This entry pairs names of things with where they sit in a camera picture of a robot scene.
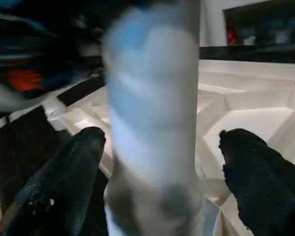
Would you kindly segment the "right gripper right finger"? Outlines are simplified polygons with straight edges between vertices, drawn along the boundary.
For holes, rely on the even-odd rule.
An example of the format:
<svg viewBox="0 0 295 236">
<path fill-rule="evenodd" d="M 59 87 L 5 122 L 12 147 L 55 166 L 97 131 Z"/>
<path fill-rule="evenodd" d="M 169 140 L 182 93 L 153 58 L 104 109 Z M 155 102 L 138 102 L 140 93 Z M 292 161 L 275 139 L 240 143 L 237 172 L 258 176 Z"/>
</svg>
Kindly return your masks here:
<svg viewBox="0 0 295 236">
<path fill-rule="evenodd" d="M 219 138 L 244 226 L 255 236 L 295 236 L 295 165 L 248 130 L 222 130 Z"/>
</svg>

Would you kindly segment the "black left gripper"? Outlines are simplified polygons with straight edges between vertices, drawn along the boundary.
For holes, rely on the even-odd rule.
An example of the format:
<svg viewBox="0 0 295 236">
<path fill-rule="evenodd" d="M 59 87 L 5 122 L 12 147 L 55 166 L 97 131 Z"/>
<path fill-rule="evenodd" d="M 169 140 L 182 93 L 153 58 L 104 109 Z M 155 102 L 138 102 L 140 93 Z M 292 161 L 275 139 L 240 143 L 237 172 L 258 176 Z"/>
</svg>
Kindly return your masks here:
<svg viewBox="0 0 295 236">
<path fill-rule="evenodd" d="M 0 86 L 12 93 L 49 93 L 102 76 L 102 32 L 76 26 L 71 33 L 0 10 Z"/>
</svg>

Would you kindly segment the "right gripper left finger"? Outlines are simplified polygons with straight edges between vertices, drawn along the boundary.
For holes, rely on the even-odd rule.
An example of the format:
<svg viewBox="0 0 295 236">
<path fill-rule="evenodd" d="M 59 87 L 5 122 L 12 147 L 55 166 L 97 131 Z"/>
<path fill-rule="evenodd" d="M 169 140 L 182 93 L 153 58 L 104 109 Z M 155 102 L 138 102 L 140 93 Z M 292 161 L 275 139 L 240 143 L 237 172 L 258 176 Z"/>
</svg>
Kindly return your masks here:
<svg viewBox="0 0 295 236">
<path fill-rule="evenodd" d="M 105 132 L 86 127 L 63 144 L 17 193 L 0 236 L 77 236 L 104 153 Z"/>
</svg>

